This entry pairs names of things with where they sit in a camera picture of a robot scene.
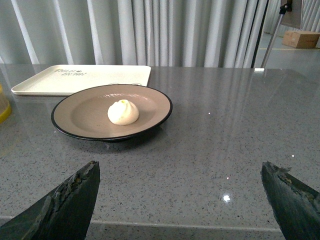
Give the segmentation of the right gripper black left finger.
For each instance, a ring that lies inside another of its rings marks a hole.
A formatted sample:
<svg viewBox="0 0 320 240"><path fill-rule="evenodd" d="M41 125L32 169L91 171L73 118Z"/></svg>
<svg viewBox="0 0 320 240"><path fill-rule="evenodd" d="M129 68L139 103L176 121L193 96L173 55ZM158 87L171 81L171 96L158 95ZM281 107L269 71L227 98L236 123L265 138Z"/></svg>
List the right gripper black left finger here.
<svg viewBox="0 0 320 240"><path fill-rule="evenodd" d="M84 240L100 185L90 161L28 209L0 227L2 240Z"/></svg>

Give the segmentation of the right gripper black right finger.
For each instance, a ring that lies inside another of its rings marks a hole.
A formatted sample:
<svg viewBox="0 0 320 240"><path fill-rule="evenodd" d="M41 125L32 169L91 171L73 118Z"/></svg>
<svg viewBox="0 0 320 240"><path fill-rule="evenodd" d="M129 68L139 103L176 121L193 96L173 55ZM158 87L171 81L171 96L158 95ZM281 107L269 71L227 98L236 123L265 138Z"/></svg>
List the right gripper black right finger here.
<svg viewBox="0 0 320 240"><path fill-rule="evenodd" d="M288 168L262 163L261 180L273 215L287 240L320 238L320 193L289 174Z"/></svg>

